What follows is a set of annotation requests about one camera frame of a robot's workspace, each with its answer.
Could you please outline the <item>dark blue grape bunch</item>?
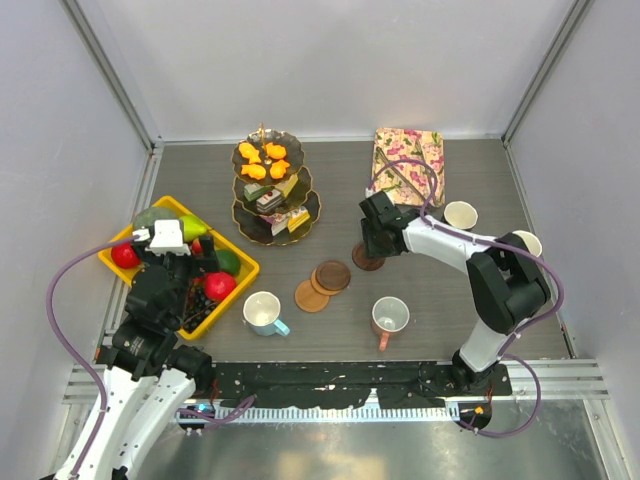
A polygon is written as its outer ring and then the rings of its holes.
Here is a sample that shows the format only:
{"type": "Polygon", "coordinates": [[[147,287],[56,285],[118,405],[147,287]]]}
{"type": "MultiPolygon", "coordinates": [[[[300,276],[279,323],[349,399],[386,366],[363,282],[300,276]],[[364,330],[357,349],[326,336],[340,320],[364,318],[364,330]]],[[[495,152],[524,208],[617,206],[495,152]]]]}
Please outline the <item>dark blue grape bunch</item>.
{"type": "Polygon", "coordinates": [[[207,298],[202,285],[199,285],[199,298],[194,312],[187,318],[182,318],[181,327],[188,333],[192,333],[204,320],[211,315],[217,307],[217,303],[207,298]]]}

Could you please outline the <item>three-tier black gold stand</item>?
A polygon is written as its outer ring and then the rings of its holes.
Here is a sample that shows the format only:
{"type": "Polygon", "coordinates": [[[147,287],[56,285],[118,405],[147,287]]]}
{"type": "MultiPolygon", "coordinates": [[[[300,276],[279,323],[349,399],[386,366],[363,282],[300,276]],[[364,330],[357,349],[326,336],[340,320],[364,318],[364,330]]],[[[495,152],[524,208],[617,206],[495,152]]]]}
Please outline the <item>three-tier black gold stand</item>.
{"type": "Polygon", "coordinates": [[[307,236],[322,205],[300,140],[261,125],[233,150],[232,217],[250,241],[286,246],[307,236]]]}

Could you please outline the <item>yellow triangle cake slice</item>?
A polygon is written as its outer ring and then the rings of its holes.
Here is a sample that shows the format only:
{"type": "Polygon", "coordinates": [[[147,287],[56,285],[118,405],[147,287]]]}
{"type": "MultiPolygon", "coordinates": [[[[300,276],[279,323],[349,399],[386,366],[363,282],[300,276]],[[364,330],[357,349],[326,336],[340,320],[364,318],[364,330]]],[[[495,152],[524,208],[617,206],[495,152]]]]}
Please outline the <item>yellow triangle cake slice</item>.
{"type": "Polygon", "coordinates": [[[289,213],[287,220],[287,230],[293,233],[304,223],[311,219],[311,215],[306,207],[300,206],[289,213]]]}

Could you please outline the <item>purple grape bunch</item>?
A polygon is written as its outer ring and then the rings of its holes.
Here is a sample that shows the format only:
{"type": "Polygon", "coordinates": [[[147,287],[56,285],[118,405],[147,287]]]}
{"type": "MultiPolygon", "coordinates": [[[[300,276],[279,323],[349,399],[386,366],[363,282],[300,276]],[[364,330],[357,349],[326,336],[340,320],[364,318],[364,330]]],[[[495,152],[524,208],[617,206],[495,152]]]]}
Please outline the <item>purple grape bunch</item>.
{"type": "Polygon", "coordinates": [[[199,298],[199,285],[196,280],[193,280],[187,291],[185,296],[184,308],[183,308],[183,317],[189,317],[195,310],[199,298]]]}

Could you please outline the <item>red lychee strawberry bunch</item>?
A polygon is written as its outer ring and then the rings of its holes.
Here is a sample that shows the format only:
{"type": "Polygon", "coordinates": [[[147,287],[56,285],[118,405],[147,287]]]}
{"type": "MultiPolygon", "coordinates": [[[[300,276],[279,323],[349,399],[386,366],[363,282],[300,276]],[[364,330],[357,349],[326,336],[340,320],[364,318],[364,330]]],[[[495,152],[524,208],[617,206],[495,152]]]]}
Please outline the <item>red lychee strawberry bunch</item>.
{"type": "Polygon", "coordinates": [[[199,239],[195,239],[192,243],[191,243],[191,251],[193,255],[202,255],[203,254],[203,249],[200,243],[199,239]]]}

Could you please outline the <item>red apple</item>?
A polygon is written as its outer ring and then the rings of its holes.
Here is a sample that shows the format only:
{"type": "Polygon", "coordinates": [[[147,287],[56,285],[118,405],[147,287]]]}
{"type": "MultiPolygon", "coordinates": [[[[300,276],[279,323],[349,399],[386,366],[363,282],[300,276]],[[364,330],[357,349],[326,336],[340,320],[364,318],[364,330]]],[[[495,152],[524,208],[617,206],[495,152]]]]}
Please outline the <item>red apple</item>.
{"type": "Polygon", "coordinates": [[[113,247],[110,255],[113,263],[123,270],[137,268],[141,264],[141,260],[131,243],[113,247]]]}

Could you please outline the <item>green matcha cake slice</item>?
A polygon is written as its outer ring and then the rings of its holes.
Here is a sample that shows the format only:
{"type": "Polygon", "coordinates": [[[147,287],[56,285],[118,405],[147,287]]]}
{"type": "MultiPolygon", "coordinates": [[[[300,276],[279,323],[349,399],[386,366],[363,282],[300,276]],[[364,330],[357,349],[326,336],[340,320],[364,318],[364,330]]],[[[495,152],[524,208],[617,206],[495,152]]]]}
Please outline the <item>green matcha cake slice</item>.
{"type": "Polygon", "coordinates": [[[268,190],[268,187],[260,185],[259,183],[247,183],[243,189],[244,198],[251,202],[261,197],[268,190]]]}

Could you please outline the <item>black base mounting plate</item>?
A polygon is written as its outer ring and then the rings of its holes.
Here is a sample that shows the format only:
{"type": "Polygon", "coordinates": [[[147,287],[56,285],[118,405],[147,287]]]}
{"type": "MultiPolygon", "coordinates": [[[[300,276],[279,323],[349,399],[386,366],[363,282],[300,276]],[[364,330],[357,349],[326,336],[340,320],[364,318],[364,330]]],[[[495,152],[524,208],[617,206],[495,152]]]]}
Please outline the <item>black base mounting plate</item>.
{"type": "Polygon", "coordinates": [[[383,409],[441,407],[453,397],[508,397],[507,367],[472,374],[432,361],[219,363],[216,391],[225,406],[247,397],[256,408],[361,408],[372,394],[383,409]]]}

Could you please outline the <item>green netted melon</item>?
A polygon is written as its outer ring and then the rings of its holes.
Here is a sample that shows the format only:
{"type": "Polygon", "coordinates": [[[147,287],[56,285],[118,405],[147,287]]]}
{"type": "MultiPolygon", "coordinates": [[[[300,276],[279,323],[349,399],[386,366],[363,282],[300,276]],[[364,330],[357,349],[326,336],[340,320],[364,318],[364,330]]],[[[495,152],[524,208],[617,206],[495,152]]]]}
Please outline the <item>green netted melon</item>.
{"type": "Polygon", "coordinates": [[[178,215],[166,207],[148,207],[139,212],[133,219],[132,230],[137,231],[153,227],[157,220],[177,220],[178,215]]]}

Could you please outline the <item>orange fish pastry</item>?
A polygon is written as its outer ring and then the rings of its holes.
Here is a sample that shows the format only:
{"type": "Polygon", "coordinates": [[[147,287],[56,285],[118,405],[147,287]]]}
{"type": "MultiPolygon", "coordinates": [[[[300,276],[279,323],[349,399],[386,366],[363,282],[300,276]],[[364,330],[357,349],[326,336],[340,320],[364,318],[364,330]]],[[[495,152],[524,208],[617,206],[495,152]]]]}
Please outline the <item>orange fish pastry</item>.
{"type": "Polygon", "coordinates": [[[286,160],[284,159],[278,160],[271,164],[269,174],[272,179],[280,180],[285,177],[289,167],[290,167],[290,164],[286,160]]]}
{"type": "Polygon", "coordinates": [[[241,174],[254,180],[262,180],[266,177],[266,169],[259,163],[245,164],[241,167],[241,174]]]}
{"type": "Polygon", "coordinates": [[[261,162],[259,150],[249,142],[242,142],[238,146],[240,155],[249,163],[256,164],[261,162]]]}
{"type": "Polygon", "coordinates": [[[269,142],[265,146],[267,156],[272,160],[283,160],[287,156],[287,150],[283,145],[269,142]]]}

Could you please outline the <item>light blue mug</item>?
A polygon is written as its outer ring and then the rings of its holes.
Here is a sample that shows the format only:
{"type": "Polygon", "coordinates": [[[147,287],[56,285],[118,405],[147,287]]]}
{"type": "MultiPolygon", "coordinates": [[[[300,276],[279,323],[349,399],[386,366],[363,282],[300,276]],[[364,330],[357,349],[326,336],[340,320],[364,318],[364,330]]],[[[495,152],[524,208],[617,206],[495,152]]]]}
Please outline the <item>light blue mug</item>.
{"type": "Polygon", "coordinates": [[[251,294],[242,309],[244,322],[260,336],[286,337],[290,334],[290,328],[281,320],[280,314],[279,298],[267,291],[251,294]]]}

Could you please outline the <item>black mug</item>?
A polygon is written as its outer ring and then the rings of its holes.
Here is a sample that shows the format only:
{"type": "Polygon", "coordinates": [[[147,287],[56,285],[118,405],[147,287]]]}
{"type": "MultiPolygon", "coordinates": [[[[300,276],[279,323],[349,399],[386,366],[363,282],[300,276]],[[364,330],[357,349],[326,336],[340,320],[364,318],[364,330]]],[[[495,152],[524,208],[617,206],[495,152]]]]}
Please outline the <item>black mug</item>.
{"type": "Polygon", "coordinates": [[[477,210],[468,202],[453,201],[448,203],[442,214],[442,221],[454,228],[470,231],[478,221],[477,210]]]}

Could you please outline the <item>grey mug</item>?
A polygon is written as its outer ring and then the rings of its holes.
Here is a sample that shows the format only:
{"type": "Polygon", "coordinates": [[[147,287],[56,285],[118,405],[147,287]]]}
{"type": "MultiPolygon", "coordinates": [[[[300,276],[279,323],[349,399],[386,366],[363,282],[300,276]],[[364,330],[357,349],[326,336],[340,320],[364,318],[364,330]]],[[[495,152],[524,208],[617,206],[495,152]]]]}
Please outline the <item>grey mug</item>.
{"type": "Polygon", "coordinates": [[[542,244],[539,238],[530,231],[525,230],[515,230],[513,234],[521,238],[527,247],[528,251],[539,258],[542,255],[542,244]]]}

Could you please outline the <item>dark wooden coaster top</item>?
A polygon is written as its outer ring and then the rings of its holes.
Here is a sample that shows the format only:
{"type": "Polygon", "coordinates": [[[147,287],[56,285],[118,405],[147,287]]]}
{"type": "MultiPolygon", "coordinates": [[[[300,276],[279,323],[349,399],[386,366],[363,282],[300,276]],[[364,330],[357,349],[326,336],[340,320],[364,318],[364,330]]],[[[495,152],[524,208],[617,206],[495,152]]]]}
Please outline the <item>dark wooden coaster top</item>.
{"type": "Polygon", "coordinates": [[[325,290],[342,291],[351,281],[351,272],[343,262],[329,260],[316,268],[315,278],[325,290]]]}

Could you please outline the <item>cream cake slice with kiwi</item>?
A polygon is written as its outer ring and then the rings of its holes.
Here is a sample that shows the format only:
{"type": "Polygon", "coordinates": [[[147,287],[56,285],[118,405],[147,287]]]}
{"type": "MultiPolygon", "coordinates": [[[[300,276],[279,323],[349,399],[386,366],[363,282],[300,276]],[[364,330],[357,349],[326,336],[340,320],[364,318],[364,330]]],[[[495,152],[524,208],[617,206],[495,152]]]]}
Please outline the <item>cream cake slice with kiwi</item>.
{"type": "Polygon", "coordinates": [[[297,183],[298,175],[292,174],[287,180],[278,183],[276,187],[285,198],[288,198],[297,183]]]}

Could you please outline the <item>yellow plastic fruit tray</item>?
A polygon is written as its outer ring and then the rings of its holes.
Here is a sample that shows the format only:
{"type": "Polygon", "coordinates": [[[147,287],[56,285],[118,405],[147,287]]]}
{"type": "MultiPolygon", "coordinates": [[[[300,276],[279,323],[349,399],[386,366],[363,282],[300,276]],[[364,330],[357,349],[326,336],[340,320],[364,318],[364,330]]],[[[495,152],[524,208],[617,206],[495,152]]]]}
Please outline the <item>yellow plastic fruit tray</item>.
{"type": "MultiPolygon", "coordinates": [[[[178,216],[183,215],[194,215],[187,207],[181,204],[178,200],[173,198],[170,195],[166,195],[161,197],[155,203],[152,204],[153,207],[163,207],[167,208],[178,216]]],[[[240,269],[237,275],[234,275],[235,278],[235,289],[230,291],[229,294],[223,299],[219,305],[213,309],[211,314],[207,316],[203,321],[199,324],[199,326],[195,329],[178,330],[177,333],[187,341],[195,341],[204,336],[213,325],[223,316],[223,314],[234,304],[236,300],[238,300],[241,295],[246,291],[256,280],[259,272],[260,266],[253,258],[251,258],[248,254],[242,251],[239,247],[233,244],[230,240],[221,235],[216,229],[209,227],[209,233],[213,236],[214,247],[216,252],[220,249],[229,250],[233,252],[239,260],[240,269]]],[[[124,239],[125,237],[129,237],[132,235],[133,226],[132,224],[126,226],[120,233],[118,233],[114,238],[112,238],[109,242],[116,242],[124,239]]],[[[131,287],[134,276],[141,270],[142,266],[138,265],[135,268],[131,269],[121,269],[111,258],[111,248],[107,248],[102,250],[98,254],[99,259],[107,266],[114,274],[117,275],[128,287],[131,287]]]]}

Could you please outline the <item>pink mug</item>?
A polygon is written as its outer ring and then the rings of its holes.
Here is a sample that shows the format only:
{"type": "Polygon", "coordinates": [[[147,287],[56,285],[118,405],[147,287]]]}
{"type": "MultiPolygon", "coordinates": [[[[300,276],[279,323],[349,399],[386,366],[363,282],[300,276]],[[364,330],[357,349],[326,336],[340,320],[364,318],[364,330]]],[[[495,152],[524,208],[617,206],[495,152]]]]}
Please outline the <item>pink mug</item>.
{"type": "Polygon", "coordinates": [[[384,352],[392,336],[409,324],[410,310],[406,303],[393,296],[379,298],[371,310],[372,329],[378,336],[378,349],[384,352]]]}

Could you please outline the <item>medium brown wooden coaster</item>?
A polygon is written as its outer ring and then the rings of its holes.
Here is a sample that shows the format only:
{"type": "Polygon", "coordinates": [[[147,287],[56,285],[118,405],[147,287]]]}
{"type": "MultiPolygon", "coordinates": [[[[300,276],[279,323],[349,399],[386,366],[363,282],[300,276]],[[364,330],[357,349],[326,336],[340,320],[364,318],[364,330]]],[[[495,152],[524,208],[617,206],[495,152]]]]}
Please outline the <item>medium brown wooden coaster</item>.
{"type": "Polygon", "coordinates": [[[311,285],[314,288],[314,290],[316,292],[318,292],[319,294],[321,294],[321,295],[325,295],[325,296],[331,297],[331,296],[333,296],[335,294],[334,291],[327,290],[327,289],[325,289],[324,287],[322,287],[319,284],[319,282],[317,280],[317,270],[316,269],[314,269],[312,274],[311,274],[310,282],[311,282],[311,285]]]}

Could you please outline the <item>light wooden coaster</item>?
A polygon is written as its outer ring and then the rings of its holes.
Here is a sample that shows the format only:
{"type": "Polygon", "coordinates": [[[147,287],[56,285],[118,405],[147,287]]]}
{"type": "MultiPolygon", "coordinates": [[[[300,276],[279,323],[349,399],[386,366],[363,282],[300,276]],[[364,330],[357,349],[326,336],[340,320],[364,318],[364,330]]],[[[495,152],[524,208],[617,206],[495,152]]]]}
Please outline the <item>light wooden coaster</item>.
{"type": "Polygon", "coordinates": [[[308,313],[317,313],[329,304],[329,297],[319,293],[310,280],[301,282],[294,293],[296,305],[308,313]]]}

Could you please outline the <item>green lime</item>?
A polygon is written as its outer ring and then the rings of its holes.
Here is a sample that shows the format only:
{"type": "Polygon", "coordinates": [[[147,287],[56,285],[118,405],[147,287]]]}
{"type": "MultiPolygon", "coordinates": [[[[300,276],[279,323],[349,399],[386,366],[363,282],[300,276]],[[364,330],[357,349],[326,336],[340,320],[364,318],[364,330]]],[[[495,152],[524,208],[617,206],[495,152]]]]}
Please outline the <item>green lime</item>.
{"type": "Polygon", "coordinates": [[[218,249],[216,256],[219,268],[233,277],[237,276],[241,270],[241,262],[239,257],[229,249],[218,249]]]}

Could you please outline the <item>green yellow pear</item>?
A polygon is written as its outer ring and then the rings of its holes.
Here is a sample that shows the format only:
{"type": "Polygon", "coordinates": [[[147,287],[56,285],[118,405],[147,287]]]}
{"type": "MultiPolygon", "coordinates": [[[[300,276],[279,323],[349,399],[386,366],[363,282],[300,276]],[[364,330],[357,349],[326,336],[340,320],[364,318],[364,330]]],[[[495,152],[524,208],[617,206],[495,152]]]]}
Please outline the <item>green yellow pear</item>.
{"type": "Polygon", "coordinates": [[[179,220],[185,243],[190,243],[209,231],[207,224],[193,214],[182,215],[179,220]]]}

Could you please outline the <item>red pomegranate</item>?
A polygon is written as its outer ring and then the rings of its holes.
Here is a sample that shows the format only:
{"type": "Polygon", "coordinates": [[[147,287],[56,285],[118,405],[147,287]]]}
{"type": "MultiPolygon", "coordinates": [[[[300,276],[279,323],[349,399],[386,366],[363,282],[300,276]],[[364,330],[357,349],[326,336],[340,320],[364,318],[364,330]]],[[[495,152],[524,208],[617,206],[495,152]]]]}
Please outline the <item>red pomegranate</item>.
{"type": "Polygon", "coordinates": [[[236,280],[225,272],[208,273],[204,279],[204,293],[215,302],[224,301],[236,288],[236,280]]]}

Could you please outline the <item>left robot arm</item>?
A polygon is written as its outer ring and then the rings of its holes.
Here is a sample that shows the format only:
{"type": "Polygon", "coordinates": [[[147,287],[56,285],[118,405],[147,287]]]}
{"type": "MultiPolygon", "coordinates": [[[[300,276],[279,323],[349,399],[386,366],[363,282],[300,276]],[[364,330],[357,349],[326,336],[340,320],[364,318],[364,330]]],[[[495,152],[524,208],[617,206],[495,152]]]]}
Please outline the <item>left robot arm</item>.
{"type": "Polygon", "coordinates": [[[193,281],[218,271],[214,240],[199,238],[202,254],[165,253],[134,275],[126,317],[103,348],[103,373],[86,370],[99,390],[71,453],[55,479],[134,479],[179,407],[206,396],[214,383],[210,355],[179,345],[193,281]]]}

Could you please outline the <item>chocolate cherry cake slice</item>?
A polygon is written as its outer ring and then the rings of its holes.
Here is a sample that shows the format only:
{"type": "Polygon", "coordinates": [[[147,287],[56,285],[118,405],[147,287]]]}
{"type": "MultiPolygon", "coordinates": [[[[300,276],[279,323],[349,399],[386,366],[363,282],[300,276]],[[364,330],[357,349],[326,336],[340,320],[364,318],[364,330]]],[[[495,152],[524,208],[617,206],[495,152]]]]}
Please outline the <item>chocolate cherry cake slice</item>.
{"type": "Polygon", "coordinates": [[[284,201],[284,196],[277,189],[272,189],[264,193],[255,201],[256,210],[261,214],[266,214],[284,201]]]}

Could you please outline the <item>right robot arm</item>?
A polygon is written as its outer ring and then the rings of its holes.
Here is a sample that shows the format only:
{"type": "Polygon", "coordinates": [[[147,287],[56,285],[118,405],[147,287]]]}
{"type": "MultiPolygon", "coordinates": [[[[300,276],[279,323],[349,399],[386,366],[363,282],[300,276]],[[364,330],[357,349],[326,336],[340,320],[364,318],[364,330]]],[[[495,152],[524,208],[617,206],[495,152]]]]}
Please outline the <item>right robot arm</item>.
{"type": "Polygon", "coordinates": [[[524,240],[457,229],[418,209],[399,209],[378,192],[360,202],[365,257],[424,255],[464,273],[478,320],[452,357],[447,392],[484,387],[512,335],[550,300],[548,283],[524,240]]]}

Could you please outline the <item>round wooden coaster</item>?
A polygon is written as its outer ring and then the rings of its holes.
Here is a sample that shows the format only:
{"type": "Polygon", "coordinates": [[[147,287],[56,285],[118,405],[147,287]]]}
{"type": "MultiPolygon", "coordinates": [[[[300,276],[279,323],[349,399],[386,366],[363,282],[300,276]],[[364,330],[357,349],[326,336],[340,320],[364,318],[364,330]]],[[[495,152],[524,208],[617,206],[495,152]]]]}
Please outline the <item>round wooden coaster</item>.
{"type": "Polygon", "coordinates": [[[361,270],[375,271],[385,264],[386,259],[369,257],[366,253],[365,244],[363,242],[359,242],[352,250],[352,261],[361,270]]]}

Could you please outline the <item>floral rectangular tray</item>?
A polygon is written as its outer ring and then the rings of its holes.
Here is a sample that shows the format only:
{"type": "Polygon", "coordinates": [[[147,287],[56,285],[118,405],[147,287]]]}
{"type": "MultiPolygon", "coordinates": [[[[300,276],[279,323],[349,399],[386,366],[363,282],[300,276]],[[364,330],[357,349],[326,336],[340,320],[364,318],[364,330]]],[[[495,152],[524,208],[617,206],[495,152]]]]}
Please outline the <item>floral rectangular tray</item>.
{"type": "Polygon", "coordinates": [[[396,205],[445,204],[444,139],[438,132],[381,127],[374,136],[368,193],[384,191],[396,205]]]}

